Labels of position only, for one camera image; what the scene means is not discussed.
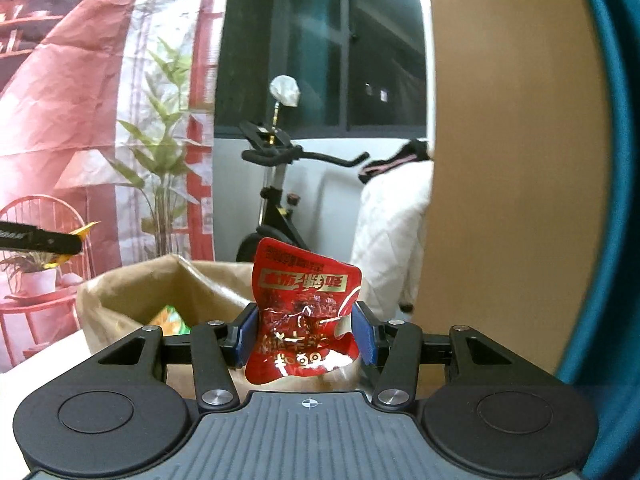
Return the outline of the green corn chip bag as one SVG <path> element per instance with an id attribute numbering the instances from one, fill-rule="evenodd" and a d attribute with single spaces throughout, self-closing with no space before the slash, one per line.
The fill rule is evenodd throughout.
<path id="1" fill-rule="evenodd" d="M 187 335 L 191 331 L 177 309 L 169 304 L 152 318 L 150 325 L 158 326 L 164 336 Z"/>

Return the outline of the yellow snack wrapper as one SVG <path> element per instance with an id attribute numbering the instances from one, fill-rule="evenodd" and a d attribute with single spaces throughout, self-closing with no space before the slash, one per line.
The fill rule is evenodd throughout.
<path id="1" fill-rule="evenodd" d="M 53 233 L 53 240 L 50 243 L 53 249 L 52 256 L 43 263 L 43 269 L 57 268 L 71 258 L 81 254 L 89 233 L 99 224 L 99 221 L 93 221 L 69 233 Z"/>

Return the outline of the red snack pouch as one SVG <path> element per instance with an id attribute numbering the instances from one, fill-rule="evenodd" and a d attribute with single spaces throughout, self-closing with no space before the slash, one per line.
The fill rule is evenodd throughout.
<path id="1" fill-rule="evenodd" d="M 258 244 L 252 291 L 258 310 L 254 348 L 244 367 L 254 385 L 317 377 L 359 356 L 350 321 L 361 271 L 351 264 L 266 237 Z"/>

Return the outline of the brown cardboard box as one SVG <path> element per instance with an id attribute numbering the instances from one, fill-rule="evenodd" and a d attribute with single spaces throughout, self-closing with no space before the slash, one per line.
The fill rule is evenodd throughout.
<path id="1" fill-rule="evenodd" d="M 166 306 L 177 309 L 187 326 L 208 321 L 233 321 L 253 301 L 250 263 L 191 262 L 166 255 L 107 271 L 82 284 L 76 310 L 91 353 L 149 325 Z M 265 385 L 250 384 L 244 370 L 231 370 L 240 400 L 250 390 L 330 392 L 356 389 L 360 359 L 316 377 L 289 377 Z M 195 399 L 191 365 L 173 365 L 168 385 L 184 398 Z"/>

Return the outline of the white quilted blanket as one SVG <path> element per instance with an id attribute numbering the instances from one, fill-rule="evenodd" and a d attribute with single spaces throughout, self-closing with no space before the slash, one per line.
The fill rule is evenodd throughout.
<path id="1" fill-rule="evenodd" d="M 362 189 L 350 263 L 361 271 L 359 299 L 381 320 L 418 296 L 434 162 L 407 162 Z"/>

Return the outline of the wooden board panel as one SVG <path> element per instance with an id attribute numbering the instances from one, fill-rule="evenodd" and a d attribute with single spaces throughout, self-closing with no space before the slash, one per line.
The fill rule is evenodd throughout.
<path id="1" fill-rule="evenodd" d="M 611 112 L 588 0 L 432 0 L 436 142 L 414 318 L 555 370 L 597 261 Z"/>

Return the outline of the red printed backdrop cloth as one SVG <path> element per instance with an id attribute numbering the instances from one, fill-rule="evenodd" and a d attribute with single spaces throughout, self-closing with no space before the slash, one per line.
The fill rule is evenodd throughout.
<path id="1" fill-rule="evenodd" d="M 1 0 L 1 217 L 70 232 L 52 266 L 1 256 L 1 367 L 76 325 L 75 290 L 176 254 L 213 260 L 227 0 Z"/>

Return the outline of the black garment with pink stripe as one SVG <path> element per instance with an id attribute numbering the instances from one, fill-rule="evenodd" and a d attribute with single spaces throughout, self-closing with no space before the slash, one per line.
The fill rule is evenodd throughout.
<path id="1" fill-rule="evenodd" d="M 392 157 L 375 159 L 365 164 L 359 170 L 358 179 L 362 184 L 367 184 L 373 178 L 381 174 L 386 174 L 386 172 L 408 164 L 409 162 L 429 162 L 431 159 L 427 142 L 412 139 L 405 143 Z"/>

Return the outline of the blue curtain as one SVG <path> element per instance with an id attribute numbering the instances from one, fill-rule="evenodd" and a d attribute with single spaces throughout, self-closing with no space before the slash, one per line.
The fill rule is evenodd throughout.
<path id="1" fill-rule="evenodd" d="M 584 474 L 639 475 L 639 0 L 588 0 L 611 110 L 611 182 L 596 266 L 556 374 L 599 421 Z"/>

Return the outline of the black exercise bike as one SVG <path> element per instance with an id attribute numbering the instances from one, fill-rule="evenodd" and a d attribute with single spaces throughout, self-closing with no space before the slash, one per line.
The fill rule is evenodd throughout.
<path id="1" fill-rule="evenodd" d="M 295 193 L 284 195 L 286 170 L 299 160 L 315 160 L 343 168 L 354 168 L 370 158 L 363 152 L 354 159 L 338 158 L 328 154 L 307 152 L 294 144 L 282 129 L 272 126 L 265 128 L 254 122 L 243 120 L 239 128 L 250 144 L 241 153 L 244 162 L 250 162 L 265 169 L 264 183 L 259 192 L 260 208 L 254 232 L 242 239 L 236 252 L 236 262 L 254 262 L 259 242 L 266 237 L 308 250 L 309 247 L 294 226 L 293 216 L 300 196 Z"/>

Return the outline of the dark window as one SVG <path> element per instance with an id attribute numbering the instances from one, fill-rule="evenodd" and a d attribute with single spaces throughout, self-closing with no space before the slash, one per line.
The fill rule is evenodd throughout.
<path id="1" fill-rule="evenodd" d="M 299 103 L 280 124 L 296 138 L 399 136 L 426 127 L 420 0 L 228 0 L 216 128 L 263 122 L 270 80 L 293 77 Z"/>

